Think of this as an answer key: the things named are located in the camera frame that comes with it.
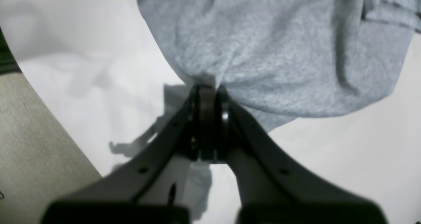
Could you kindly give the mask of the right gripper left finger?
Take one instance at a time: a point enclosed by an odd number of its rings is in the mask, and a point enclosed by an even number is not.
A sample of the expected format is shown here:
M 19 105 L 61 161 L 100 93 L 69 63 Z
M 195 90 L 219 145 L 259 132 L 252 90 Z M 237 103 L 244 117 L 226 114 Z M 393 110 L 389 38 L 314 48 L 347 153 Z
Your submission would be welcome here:
M 199 86 L 165 86 L 165 113 L 130 144 L 131 157 L 101 180 L 52 202 L 42 224 L 192 224 L 208 209 L 212 174 L 198 159 Z

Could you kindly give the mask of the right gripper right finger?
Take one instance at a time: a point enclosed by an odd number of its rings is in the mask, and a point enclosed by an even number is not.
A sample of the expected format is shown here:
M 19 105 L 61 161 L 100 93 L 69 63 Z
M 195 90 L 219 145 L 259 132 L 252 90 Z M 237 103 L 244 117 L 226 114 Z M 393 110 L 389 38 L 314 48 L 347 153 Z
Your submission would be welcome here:
M 220 87 L 215 158 L 236 176 L 238 224 L 385 224 L 380 208 L 322 179 L 287 155 Z

